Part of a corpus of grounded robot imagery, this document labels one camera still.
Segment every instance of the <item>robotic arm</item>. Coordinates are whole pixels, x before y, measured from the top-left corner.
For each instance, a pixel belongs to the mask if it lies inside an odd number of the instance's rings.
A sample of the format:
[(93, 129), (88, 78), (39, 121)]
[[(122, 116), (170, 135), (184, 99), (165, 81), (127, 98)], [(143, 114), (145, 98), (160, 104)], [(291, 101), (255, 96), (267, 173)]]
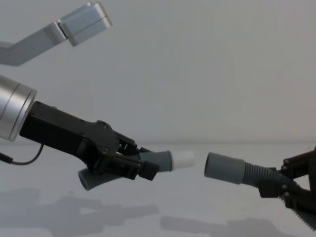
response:
[[(258, 188), (262, 198), (279, 198), (311, 229), (316, 230), (316, 149), (283, 161), (280, 170), (252, 165), (242, 159), (209, 153), (205, 177)], [(294, 179), (308, 175), (310, 190)]]
[[(111, 22), (100, 3), (75, 10), (17, 44), (0, 45), (0, 63), (18, 66), (68, 39), (73, 46), (109, 28)], [(0, 160), (15, 165), (34, 162), (49, 146), (79, 158), (86, 169), (79, 178), (86, 190), (118, 178), (136, 176), (153, 180), (158, 172), (194, 165), (192, 152), (154, 153), (138, 148), (134, 140), (98, 120), (88, 122), (35, 101), (36, 90), (0, 76), (0, 138), (14, 141), (17, 135), (41, 144), (28, 162), (15, 162), (0, 153)]]

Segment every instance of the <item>white cap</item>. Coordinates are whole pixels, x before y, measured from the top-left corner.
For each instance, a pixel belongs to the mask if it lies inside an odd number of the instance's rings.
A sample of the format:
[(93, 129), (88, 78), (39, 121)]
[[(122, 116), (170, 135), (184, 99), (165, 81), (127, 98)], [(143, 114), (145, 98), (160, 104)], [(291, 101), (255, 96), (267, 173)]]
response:
[(171, 155), (173, 170), (195, 165), (195, 154), (193, 151), (171, 152)]

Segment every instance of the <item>black wire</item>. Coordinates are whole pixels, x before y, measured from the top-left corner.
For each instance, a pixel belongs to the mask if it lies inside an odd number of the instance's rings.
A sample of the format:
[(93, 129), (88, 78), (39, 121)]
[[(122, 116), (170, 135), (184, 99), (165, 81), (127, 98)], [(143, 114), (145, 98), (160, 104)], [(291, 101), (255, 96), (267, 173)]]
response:
[(14, 165), (28, 165), (28, 164), (31, 164), (33, 163), (35, 160), (37, 160), (37, 158), (40, 156), (42, 150), (43, 150), (43, 147), (44, 147), (44, 144), (41, 144), (40, 148), (39, 148), (39, 151), (38, 153), (36, 154), (36, 156), (31, 159), (30, 161), (27, 161), (27, 162), (16, 162), (16, 161), (12, 161), (11, 164), (14, 164)]

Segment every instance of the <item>metal arm segment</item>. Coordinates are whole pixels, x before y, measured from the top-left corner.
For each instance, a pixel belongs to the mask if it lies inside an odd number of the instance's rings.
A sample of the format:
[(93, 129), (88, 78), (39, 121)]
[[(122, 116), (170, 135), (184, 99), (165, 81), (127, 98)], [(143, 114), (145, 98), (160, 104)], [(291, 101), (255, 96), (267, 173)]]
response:
[(0, 64), (20, 66), (66, 40), (74, 47), (111, 26), (102, 5), (89, 2), (18, 43), (0, 42)]

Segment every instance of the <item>gray tube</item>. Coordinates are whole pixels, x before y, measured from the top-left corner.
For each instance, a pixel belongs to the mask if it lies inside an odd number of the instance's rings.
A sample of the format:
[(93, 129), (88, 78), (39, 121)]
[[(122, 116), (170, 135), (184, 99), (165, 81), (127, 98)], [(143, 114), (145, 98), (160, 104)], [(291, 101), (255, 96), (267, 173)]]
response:
[[(172, 171), (172, 155), (167, 152), (145, 152), (138, 155), (127, 157), (136, 161), (148, 161), (159, 166), (159, 172)], [(78, 173), (79, 179), (83, 187), (89, 191), (101, 184), (121, 178), (120, 176), (106, 173), (102, 175), (92, 174), (88, 169), (83, 169)]]
[[(262, 181), (274, 181), (280, 185), (287, 185), (292, 188), (300, 189), (300, 186), (288, 177), (281, 175), (269, 168), (258, 165), (252, 165), (246, 162), (241, 162), (238, 159), (221, 156), (214, 153), (209, 153), (205, 164), (205, 177), (220, 179), (223, 181), (246, 184), (253, 187), (258, 187), (257, 183)], [(316, 230), (316, 216), (304, 212), (293, 210), (302, 221), (308, 225), (313, 231)]]

